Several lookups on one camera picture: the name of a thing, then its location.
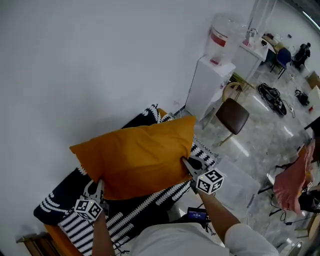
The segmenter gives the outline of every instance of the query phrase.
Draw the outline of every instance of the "white shirt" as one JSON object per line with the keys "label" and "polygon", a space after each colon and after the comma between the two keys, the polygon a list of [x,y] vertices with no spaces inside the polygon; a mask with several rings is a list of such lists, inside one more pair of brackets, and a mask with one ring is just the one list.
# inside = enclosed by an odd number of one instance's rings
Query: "white shirt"
{"label": "white shirt", "polygon": [[136,238],[131,256],[279,256],[262,235],[248,225],[228,229],[225,247],[212,240],[198,223],[162,224],[146,228]]}

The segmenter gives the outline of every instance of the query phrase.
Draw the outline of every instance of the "white sleeve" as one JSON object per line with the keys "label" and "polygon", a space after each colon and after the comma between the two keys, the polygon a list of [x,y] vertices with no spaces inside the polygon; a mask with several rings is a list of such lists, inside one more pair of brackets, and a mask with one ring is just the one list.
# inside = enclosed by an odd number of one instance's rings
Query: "white sleeve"
{"label": "white sleeve", "polygon": [[236,256],[279,256],[276,248],[262,235],[241,223],[228,229],[224,244]]}

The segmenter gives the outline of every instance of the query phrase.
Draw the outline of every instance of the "tiled floor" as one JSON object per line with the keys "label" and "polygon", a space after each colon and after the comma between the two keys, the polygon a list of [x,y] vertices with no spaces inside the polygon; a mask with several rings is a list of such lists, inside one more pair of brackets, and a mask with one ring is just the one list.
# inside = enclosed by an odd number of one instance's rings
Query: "tiled floor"
{"label": "tiled floor", "polygon": [[[218,143],[230,133],[216,118],[213,118],[205,129],[203,129],[203,124],[206,123],[206,120],[197,122],[195,135],[212,152],[219,154],[222,158],[227,156],[263,186],[266,183],[267,174],[270,173],[272,176],[274,166],[286,164],[295,159],[297,148],[310,139],[308,132],[304,131],[304,127],[310,123],[308,107],[303,107],[299,103],[295,97],[295,90],[299,89],[308,94],[311,89],[295,69],[289,68],[278,79],[278,74],[270,73],[267,65],[259,67],[250,82],[256,86],[266,83],[270,87],[277,88],[282,99],[294,109],[295,118],[287,105],[285,105],[288,110],[287,115],[280,117],[263,102],[259,93],[251,88],[241,94],[238,99],[238,102],[250,113],[248,121],[238,135],[233,136],[222,146],[218,146]],[[196,204],[194,197],[191,197],[190,194],[181,199],[183,203],[180,209],[186,209],[188,202],[190,202],[189,206]],[[297,242],[295,225],[285,225],[280,220],[281,212],[269,217],[269,213],[274,210],[270,205],[270,194],[264,192],[253,201],[247,219],[241,219],[241,221],[247,222],[276,247],[286,242],[288,238],[292,243]],[[305,217],[287,212],[285,221],[303,218]],[[307,223],[308,221],[300,221],[296,223],[296,226],[303,227]]]}

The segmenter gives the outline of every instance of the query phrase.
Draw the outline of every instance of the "small screen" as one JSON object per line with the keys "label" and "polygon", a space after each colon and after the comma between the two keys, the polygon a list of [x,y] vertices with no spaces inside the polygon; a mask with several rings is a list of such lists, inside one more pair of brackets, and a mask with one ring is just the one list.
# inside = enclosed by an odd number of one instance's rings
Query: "small screen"
{"label": "small screen", "polygon": [[188,212],[188,218],[190,219],[199,219],[199,220],[205,220],[207,214],[205,212],[198,212],[198,211],[189,211]]}

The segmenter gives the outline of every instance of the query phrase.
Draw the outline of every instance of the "orange pillow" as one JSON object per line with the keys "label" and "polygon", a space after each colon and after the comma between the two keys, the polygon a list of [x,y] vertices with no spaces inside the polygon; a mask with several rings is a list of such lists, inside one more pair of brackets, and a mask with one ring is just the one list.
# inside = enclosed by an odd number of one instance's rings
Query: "orange pillow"
{"label": "orange pillow", "polygon": [[189,158],[196,118],[116,130],[71,146],[92,180],[104,181],[104,197],[126,200],[190,180]]}

